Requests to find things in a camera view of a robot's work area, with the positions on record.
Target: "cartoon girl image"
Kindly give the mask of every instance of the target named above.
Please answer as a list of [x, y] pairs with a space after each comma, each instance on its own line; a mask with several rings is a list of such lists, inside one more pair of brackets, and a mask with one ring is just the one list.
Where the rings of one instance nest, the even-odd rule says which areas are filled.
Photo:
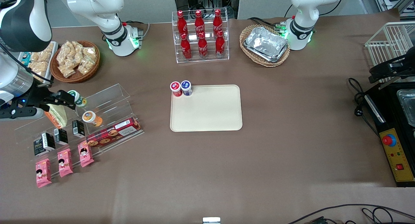
[[88, 155], [88, 150], [86, 150], [86, 148], [82, 148], [80, 150], [80, 155], [86, 158], [86, 156]]
[[36, 177], [37, 177], [38, 180], [40, 180], [42, 178], [42, 172], [43, 172], [42, 169], [38, 169], [36, 171]]
[[59, 159], [58, 163], [59, 163], [59, 168], [60, 169], [65, 168], [65, 160], [64, 159]]

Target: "yellow control panel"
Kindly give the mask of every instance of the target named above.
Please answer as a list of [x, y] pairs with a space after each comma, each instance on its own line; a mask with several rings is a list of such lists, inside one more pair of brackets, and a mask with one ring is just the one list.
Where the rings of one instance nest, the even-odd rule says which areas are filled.
[[395, 180], [397, 182], [415, 181], [395, 129], [389, 129], [379, 133], [379, 135], [381, 136]]

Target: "red emergency stop button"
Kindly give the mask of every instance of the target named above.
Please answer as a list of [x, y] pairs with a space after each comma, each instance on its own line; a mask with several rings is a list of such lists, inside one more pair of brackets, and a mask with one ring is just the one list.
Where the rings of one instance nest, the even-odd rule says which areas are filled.
[[387, 146], [393, 147], [396, 145], [396, 138], [394, 135], [388, 134], [382, 137], [382, 142]]
[[396, 164], [396, 169], [401, 171], [403, 170], [403, 165], [402, 164]]

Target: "pink snack package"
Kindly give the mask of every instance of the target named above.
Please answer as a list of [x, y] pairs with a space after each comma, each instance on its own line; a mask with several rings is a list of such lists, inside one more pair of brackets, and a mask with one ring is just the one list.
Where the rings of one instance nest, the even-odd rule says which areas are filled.
[[51, 184], [51, 163], [49, 159], [36, 163], [36, 184], [38, 188]]
[[65, 149], [58, 153], [59, 174], [61, 177], [72, 174], [71, 149]]
[[82, 167], [85, 167], [94, 162], [94, 160], [92, 159], [91, 148], [89, 147], [88, 143], [86, 143], [86, 140], [78, 145], [78, 152], [80, 165]]

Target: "acrylic display stand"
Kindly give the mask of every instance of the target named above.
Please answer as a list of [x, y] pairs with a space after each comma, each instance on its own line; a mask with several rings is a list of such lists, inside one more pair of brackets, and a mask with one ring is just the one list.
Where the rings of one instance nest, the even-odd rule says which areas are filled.
[[[112, 124], [122, 122], [123, 120], [130, 117], [137, 119], [137, 116], [133, 114], [129, 101], [127, 100], [129, 97], [129, 94], [124, 90], [124, 88], [120, 84], [117, 84], [89, 97], [86, 97], [86, 106], [82, 108], [77, 107], [76, 111], [65, 107], [68, 123], [67, 126], [65, 126], [63, 129], [68, 133], [68, 145], [63, 146], [56, 144], [56, 150], [49, 151], [47, 154], [39, 157], [34, 155], [33, 141], [39, 139], [41, 134], [44, 132], [48, 132], [49, 134], [53, 135], [53, 130], [55, 129], [55, 126], [52, 124], [52, 122], [50, 122], [46, 116], [43, 116], [40, 119], [15, 129], [17, 147], [25, 148], [25, 154], [27, 155], [28, 160], [33, 162], [33, 168], [36, 162], [48, 158], [51, 162], [52, 178], [54, 178], [59, 175], [57, 153], [61, 150], [70, 148], [73, 167], [75, 168], [80, 165], [77, 145], [85, 141], [86, 138], [79, 138], [73, 135], [72, 121], [81, 121], [80, 116], [82, 116], [85, 111], [93, 111], [97, 116], [101, 117], [103, 119], [103, 123], [99, 127], [94, 127], [91, 124], [83, 122], [85, 126], [85, 135], [88, 136], [103, 128], [107, 128]], [[99, 156], [100, 154], [119, 146], [123, 142], [130, 140], [142, 134], [143, 132], [144, 131], [141, 129], [106, 146], [91, 147], [92, 154], [95, 158], [96, 156]]]
[[207, 41], [207, 52], [208, 57], [202, 60], [199, 57], [199, 46], [198, 46], [198, 39], [196, 37], [196, 29], [195, 29], [195, 19], [196, 19], [196, 10], [188, 10], [183, 11], [183, 17], [187, 22], [187, 29], [188, 29], [188, 40], [190, 43], [190, 48], [192, 52], [192, 59], [190, 61], [186, 61], [182, 50], [181, 50], [181, 38], [177, 28], [177, 11], [172, 13], [172, 27], [173, 27], [173, 40], [174, 40], [174, 48], [176, 53], [176, 61], [177, 63], [186, 63], [186, 62], [200, 62], [200, 61], [209, 61], [209, 60], [228, 60], [229, 59], [229, 27], [228, 27], [228, 12], [226, 8], [220, 8], [222, 11], [222, 31], [223, 31], [223, 39], [225, 39], [225, 55], [223, 58], [216, 57], [216, 39], [213, 38], [213, 20], [215, 19], [215, 9], [217, 8], [208, 8], [202, 9], [202, 18], [205, 22], [205, 36]]

